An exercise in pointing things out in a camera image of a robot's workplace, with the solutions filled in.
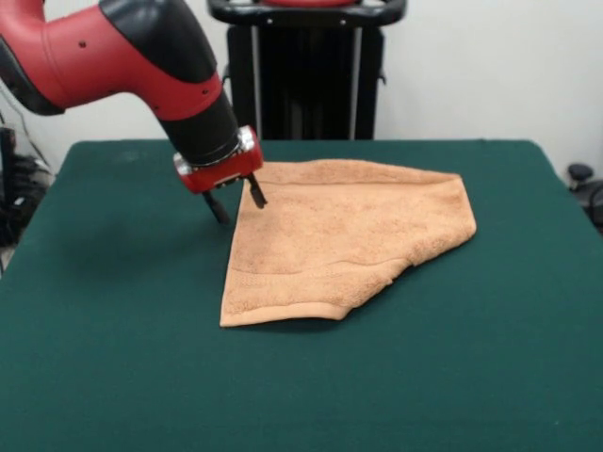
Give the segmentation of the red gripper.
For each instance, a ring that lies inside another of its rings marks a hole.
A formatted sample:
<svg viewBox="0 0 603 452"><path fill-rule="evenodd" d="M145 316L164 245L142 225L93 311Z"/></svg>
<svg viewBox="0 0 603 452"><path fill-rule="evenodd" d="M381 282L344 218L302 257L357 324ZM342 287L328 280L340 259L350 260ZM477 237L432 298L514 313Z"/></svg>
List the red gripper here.
<svg viewBox="0 0 603 452"><path fill-rule="evenodd" d="M191 193L203 195L207 206L220 225L228 225L230 217L211 192L219 186L247 178L255 206L263 209L268 203L253 174L264 164L258 137L251 126L247 125L238 129L237 139L235 150L231 154L209 166L192 166L181 154L176 153L173 156L173 164L181 182Z"/></svg>

